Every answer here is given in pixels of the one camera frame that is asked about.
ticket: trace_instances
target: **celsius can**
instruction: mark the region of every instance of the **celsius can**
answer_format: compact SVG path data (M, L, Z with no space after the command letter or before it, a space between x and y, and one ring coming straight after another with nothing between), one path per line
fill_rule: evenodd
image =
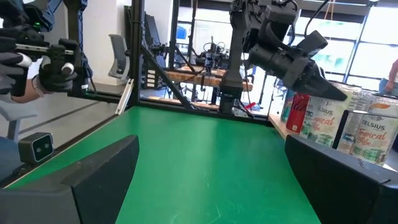
M293 103L293 97L294 97L294 91L287 90L284 107L282 109L282 114L280 115L280 120L282 122L286 122L287 119L289 118L290 109L292 108L292 103Z
M373 93L374 91L371 90L361 90L359 92L358 104L356 105L355 110L367 111L367 107ZM337 150L349 154L353 147L355 135L359 124L361 123L361 119L361 114L350 113L348 115L343 133L341 134L341 138L337 146Z
M317 112L318 105L320 105L322 98L316 96L310 96L308 101L307 110L305 111L305 117L303 121L303 125L301 127L300 136L303 138L308 138L310 131L312 129L312 119Z
M398 115L398 98L374 93L369 113ZM363 115L351 154L377 165L384 165L398 133L398 119Z
M345 101L322 99L312 118L308 138L324 146L332 147L344 110L354 110L361 87L340 82L330 82L347 95Z
M300 133L309 100L310 96L308 95L301 95L298 93L294 95L292 109L290 110L289 118L286 123L287 129L295 133Z

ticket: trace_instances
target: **wooden shelf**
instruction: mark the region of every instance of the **wooden shelf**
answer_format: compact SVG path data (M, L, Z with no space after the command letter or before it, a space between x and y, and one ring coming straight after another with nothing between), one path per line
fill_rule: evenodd
M272 123L272 125L274 125L275 129L278 131L278 133L280 134L280 136L282 136L283 139L286 140L286 137L290 134L297 134L286 128L286 123L280 121L280 115L270 114L268 116L268 119Z

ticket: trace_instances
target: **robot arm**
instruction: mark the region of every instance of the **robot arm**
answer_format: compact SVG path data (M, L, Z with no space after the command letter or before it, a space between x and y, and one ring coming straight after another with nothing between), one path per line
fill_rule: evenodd
M272 0L271 5L260 5L259 0L234 0L231 5L231 25L236 36L243 39L240 49L231 49L229 72L221 82L220 112L230 113L241 97L241 52L249 53L249 63L257 65L283 80L293 91L345 100L346 95L323 78L323 70L311 59L328 42L317 31L312 32L296 47L283 43L283 39L297 18L297 5L291 0ZM236 37L232 46L238 44Z

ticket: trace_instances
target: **white wall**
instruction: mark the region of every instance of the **white wall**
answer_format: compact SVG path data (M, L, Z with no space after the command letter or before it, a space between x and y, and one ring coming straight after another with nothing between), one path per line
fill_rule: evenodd
M148 15L155 17L160 42L170 42L173 0L145 0L144 9Z
M96 83L118 85L119 80L109 77L114 61L109 34L122 34L124 29L123 6L126 0L100 0L89 2L83 15L84 52L93 69Z

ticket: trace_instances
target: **glass panel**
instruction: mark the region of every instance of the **glass panel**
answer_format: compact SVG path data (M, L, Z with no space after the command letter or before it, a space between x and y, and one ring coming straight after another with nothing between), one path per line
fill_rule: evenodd
M350 74L387 78L397 58L398 47L362 43L358 47Z
M286 36L284 43L289 43L289 36ZM299 44L304 37L296 37L293 41L293 46ZM349 56L351 55L354 42L328 40L329 44L312 59L317 62L326 72L345 73Z
M296 34L304 34L305 26L309 22L310 18L300 17L295 26ZM308 27L307 34L311 34L314 30L317 30L324 37L336 37L356 40L361 31L361 24L355 22L341 22L341 21L329 21L324 19L313 19L310 26Z
M177 43L189 44L189 35L191 35L191 24L177 24Z
M392 26L397 22L397 8L372 7L362 40L381 44L398 44L398 29Z
M338 82L342 82L344 79L344 75L335 75L330 73L326 73L325 77L327 80L338 81Z
M370 78L348 77L347 83L351 85L361 86L368 90L379 90L379 80Z
M225 51L229 51L232 38L231 24L222 22L196 21L195 34L193 36L193 48L196 53L200 54L204 50L208 50L211 37L216 44L224 47Z

